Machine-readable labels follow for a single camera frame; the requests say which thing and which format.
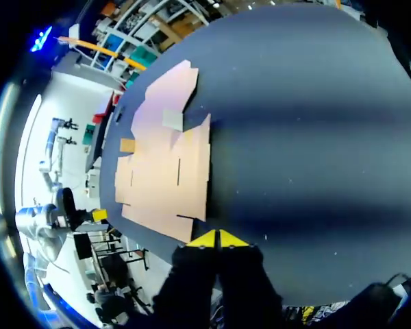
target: chair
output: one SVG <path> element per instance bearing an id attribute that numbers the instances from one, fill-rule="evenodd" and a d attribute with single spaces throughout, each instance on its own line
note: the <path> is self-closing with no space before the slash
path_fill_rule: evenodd
<path id="1" fill-rule="evenodd" d="M 96 307 L 95 310 L 96 310 L 96 314 L 100 322 L 102 322 L 103 324 L 113 324 L 114 323 L 109 317 L 105 315 L 102 308 Z"/>

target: dark gray table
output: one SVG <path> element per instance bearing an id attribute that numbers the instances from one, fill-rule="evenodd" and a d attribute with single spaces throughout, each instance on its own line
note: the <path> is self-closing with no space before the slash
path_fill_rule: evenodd
<path id="1" fill-rule="evenodd" d="M 135 81 L 103 150 L 114 227 L 171 261 L 176 240 L 122 218 L 114 172 L 146 87 L 184 59 L 199 67 L 185 128 L 212 114 L 208 226 L 257 243 L 286 304 L 346 300 L 411 274 L 411 81 L 386 39 L 319 5 L 213 22 Z"/>

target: blue light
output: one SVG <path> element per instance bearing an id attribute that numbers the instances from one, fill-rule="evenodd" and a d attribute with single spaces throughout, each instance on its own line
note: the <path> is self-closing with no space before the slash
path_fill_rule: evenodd
<path id="1" fill-rule="evenodd" d="M 47 37 L 49 36 L 51 30 L 52 30 L 52 26 L 49 27 L 44 33 L 40 32 L 40 38 L 35 40 L 35 45 L 33 45 L 32 48 L 30 49 L 32 53 L 42 49 L 42 46 L 46 42 Z"/>

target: orange pole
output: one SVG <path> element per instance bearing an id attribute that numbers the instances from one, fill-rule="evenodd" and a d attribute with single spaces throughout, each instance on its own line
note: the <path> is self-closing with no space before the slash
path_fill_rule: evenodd
<path id="1" fill-rule="evenodd" d="M 58 40 L 62 41 L 62 42 L 67 42 L 67 43 L 71 43 L 71 44 L 74 44 L 74 45 L 82 46 L 82 47 L 85 47 L 85 48 L 89 48 L 89 49 L 92 49 L 92 50 L 100 51 L 101 53 L 112 56 L 114 58 L 118 58 L 118 56 L 119 56 L 118 53 L 116 53 L 114 51 L 111 51 L 109 49 L 106 49 L 106 48 L 94 45 L 90 42 L 82 41 L 82 40 L 79 40 L 79 39 L 68 38 L 66 36 L 60 36 L 58 38 Z M 136 62 L 135 60 L 132 60 L 130 58 L 123 58 L 123 61 L 128 63 L 132 67 L 136 67 L 139 70 L 142 70 L 142 71 L 146 70 L 145 66 L 143 66 L 139 62 Z"/>

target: yellow tag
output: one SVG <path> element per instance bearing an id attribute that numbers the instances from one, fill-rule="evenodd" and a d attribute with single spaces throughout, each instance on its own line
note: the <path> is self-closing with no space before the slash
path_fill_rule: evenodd
<path id="1" fill-rule="evenodd" d="M 102 219 L 108 218 L 108 213 L 106 209 L 95 210 L 91 213 L 91 215 L 93 216 L 93 219 L 95 221 L 101 221 Z"/>

